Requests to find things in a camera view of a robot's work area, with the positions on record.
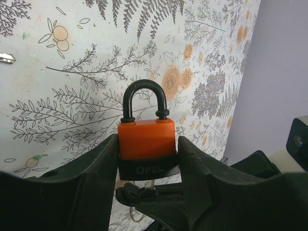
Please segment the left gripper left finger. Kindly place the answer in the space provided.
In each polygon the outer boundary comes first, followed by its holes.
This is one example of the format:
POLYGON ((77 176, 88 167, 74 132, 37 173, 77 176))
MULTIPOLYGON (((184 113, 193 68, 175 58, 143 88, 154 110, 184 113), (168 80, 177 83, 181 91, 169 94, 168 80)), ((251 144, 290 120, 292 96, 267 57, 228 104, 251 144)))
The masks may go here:
POLYGON ((0 174, 3 231, 106 231, 118 168, 118 138, 43 174, 0 174))

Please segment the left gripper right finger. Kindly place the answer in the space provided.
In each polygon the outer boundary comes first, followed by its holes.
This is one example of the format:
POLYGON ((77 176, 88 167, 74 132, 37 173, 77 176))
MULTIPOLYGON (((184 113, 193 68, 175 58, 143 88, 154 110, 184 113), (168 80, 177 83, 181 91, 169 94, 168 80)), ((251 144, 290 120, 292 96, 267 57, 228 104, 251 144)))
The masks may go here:
POLYGON ((251 176, 206 155, 183 136, 178 151, 190 230, 307 230, 307 173, 251 176))

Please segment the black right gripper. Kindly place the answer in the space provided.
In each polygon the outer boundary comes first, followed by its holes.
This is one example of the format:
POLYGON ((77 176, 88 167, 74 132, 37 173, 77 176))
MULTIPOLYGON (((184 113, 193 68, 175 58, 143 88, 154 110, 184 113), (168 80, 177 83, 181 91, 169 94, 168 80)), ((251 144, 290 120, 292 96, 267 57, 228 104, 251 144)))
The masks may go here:
POLYGON ((134 208, 154 220, 147 231, 189 230, 182 183, 155 185, 153 190, 143 191, 134 208))

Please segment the black-headed key bunch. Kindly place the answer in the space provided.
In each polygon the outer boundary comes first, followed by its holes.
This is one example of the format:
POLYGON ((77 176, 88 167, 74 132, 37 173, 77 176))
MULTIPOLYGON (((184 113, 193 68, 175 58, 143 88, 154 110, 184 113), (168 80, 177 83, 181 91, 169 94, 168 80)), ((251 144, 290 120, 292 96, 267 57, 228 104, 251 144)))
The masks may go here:
POLYGON ((154 189, 155 180, 148 181, 143 188, 139 188, 135 184, 135 181, 130 182, 127 180, 117 179, 115 181, 115 199, 122 205, 129 207, 129 216, 130 219, 135 223, 141 222, 146 216, 142 215, 139 219, 135 219, 133 210, 136 206, 141 193, 145 190, 154 189))

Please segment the orange black padlock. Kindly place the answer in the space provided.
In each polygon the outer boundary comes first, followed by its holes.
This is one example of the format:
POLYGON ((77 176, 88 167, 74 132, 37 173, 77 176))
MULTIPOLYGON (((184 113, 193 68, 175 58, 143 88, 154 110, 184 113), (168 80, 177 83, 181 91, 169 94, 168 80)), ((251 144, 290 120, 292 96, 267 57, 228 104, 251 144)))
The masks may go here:
POLYGON ((118 125, 121 180, 155 180, 179 173, 175 124, 168 116, 166 95, 159 84, 141 79, 128 86, 123 96, 123 116, 118 125), (133 116, 132 99, 141 89, 149 89, 156 95, 156 119, 137 121, 133 116))

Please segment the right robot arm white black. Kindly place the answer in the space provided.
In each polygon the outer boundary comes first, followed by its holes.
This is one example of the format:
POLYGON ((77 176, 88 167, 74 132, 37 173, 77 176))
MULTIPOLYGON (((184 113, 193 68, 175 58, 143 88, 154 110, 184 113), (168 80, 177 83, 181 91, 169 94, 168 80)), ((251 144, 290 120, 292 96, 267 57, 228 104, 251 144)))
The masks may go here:
POLYGON ((123 205, 151 217, 151 231, 305 231, 308 118, 293 120, 286 148, 256 151, 231 166, 180 137, 181 182, 116 190, 123 205))

